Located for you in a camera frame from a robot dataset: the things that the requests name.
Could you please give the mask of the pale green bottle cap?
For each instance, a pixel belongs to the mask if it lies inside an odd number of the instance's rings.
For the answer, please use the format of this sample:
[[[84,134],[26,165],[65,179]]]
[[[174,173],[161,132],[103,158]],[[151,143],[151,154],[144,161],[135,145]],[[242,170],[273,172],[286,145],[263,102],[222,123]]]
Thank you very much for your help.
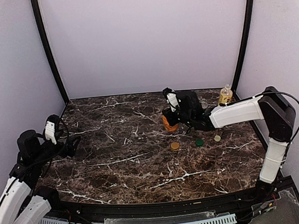
[[[220,138],[220,136],[216,135],[216,136],[214,137],[214,140],[217,141],[217,142],[219,142],[219,141],[221,140],[221,138]]]

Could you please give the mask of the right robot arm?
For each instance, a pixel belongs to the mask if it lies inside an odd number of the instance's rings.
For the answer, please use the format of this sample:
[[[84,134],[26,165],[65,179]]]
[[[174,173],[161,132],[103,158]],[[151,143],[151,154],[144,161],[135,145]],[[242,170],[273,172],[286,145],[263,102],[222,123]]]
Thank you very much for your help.
[[[259,182],[272,184],[292,143],[296,111],[286,94],[269,86],[260,94],[236,101],[203,108],[194,91],[163,90],[168,108],[162,111],[169,126],[179,123],[198,131],[213,131],[225,126],[255,120],[264,121],[269,131],[266,156]]]

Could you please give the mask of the coffee bottle green cap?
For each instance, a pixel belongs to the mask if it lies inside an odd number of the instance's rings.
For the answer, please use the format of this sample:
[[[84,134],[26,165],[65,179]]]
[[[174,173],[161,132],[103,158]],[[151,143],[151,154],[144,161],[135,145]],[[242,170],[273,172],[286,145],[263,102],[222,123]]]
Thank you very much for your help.
[[[201,106],[202,106],[202,109],[206,109],[208,107],[208,104],[205,101],[202,101]]]

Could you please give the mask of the gold bottle cap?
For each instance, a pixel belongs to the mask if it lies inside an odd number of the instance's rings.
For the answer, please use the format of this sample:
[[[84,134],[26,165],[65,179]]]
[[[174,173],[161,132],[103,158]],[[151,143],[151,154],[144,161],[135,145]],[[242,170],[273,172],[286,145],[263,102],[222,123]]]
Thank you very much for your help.
[[[178,142],[172,142],[172,143],[170,144],[170,148],[171,148],[171,150],[173,150],[173,151],[177,151],[177,150],[180,148],[180,144],[179,144]]]

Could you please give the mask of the orange juice bottle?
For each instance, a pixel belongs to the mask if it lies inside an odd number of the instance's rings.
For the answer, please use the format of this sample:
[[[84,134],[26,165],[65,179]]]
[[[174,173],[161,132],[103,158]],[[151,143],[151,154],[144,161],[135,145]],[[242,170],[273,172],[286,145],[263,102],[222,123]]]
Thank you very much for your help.
[[[176,124],[174,126],[171,126],[168,123],[168,121],[167,121],[167,119],[166,119],[166,117],[164,115],[162,116],[162,120],[163,120],[163,124],[164,124],[164,127],[165,127],[166,131],[168,131],[168,132],[174,132],[174,131],[176,131],[178,129],[178,124]]]

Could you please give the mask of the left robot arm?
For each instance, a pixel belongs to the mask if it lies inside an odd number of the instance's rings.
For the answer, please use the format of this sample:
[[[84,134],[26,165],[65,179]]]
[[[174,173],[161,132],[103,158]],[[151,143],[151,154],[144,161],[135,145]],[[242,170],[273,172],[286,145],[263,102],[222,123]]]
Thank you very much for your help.
[[[40,143],[41,137],[35,130],[27,130],[17,139],[17,163],[0,197],[0,224],[39,224],[50,211],[66,210],[57,190],[36,185],[47,162],[56,156],[72,158],[75,155],[81,137]]]

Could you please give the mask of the green tea bottle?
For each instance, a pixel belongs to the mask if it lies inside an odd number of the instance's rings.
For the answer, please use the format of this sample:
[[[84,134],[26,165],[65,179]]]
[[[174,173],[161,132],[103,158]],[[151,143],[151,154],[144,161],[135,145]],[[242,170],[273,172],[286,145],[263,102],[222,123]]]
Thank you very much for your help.
[[[233,96],[233,91],[231,89],[231,84],[227,83],[219,93],[218,105],[228,104],[231,102]]]

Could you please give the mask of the dark green bottle cap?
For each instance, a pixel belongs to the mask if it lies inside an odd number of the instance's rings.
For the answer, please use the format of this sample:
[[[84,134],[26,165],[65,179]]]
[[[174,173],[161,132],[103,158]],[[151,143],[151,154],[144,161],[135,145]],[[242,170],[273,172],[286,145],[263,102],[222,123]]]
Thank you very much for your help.
[[[201,146],[203,146],[203,145],[204,145],[204,140],[203,140],[203,139],[200,139],[200,138],[196,139],[196,140],[195,140],[195,145],[196,145],[197,147],[201,147]]]

